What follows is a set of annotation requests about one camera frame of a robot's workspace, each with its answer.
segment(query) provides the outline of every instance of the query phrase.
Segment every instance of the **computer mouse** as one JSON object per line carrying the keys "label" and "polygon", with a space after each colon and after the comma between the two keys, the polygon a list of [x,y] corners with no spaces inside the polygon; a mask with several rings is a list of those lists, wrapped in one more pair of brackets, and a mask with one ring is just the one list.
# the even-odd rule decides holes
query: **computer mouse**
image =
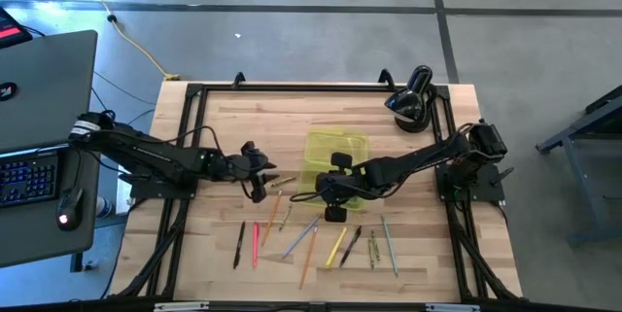
{"label": "computer mouse", "polygon": [[82,221],[84,190],[68,189],[58,199],[56,224],[61,230],[74,230]]}

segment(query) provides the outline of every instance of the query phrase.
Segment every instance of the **transparent yellow bin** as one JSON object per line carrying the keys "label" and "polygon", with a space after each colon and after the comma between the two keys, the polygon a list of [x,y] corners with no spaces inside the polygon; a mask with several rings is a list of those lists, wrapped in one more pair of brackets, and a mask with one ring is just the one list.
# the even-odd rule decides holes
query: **transparent yellow bin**
{"label": "transparent yellow bin", "polygon": [[[348,130],[345,128],[316,127],[307,133],[304,147],[304,160],[300,171],[298,192],[315,191],[315,179],[320,172],[336,170],[336,166],[330,165],[333,153],[343,153],[352,156],[352,164],[356,165],[369,159],[369,145],[367,136],[363,132]],[[307,200],[309,205],[326,206],[325,202],[317,197]],[[361,210],[363,201],[357,196],[350,199],[344,208],[349,210]]]}

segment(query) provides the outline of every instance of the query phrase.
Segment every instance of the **keyboard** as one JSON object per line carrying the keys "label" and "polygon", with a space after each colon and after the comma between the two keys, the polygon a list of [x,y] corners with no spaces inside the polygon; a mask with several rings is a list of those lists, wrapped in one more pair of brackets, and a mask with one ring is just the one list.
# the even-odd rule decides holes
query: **keyboard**
{"label": "keyboard", "polygon": [[57,168],[57,149],[0,157],[0,208],[57,198]]}

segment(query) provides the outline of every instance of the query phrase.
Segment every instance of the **red light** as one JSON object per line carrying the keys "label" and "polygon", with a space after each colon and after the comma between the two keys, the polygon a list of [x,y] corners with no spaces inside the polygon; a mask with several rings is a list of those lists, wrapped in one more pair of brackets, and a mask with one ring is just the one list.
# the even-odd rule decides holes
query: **red light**
{"label": "red light", "polygon": [[19,34],[19,29],[11,28],[9,30],[0,31],[0,39],[2,39],[3,37],[15,35],[15,34]]}

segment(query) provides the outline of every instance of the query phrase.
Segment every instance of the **laptop lid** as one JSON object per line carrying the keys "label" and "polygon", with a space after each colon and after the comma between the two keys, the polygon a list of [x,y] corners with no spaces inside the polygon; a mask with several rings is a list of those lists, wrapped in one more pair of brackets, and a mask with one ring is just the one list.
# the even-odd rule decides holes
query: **laptop lid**
{"label": "laptop lid", "polygon": [[0,153],[67,139],[88,110],[96,45],[97,33],[88,30],[0,50]]}

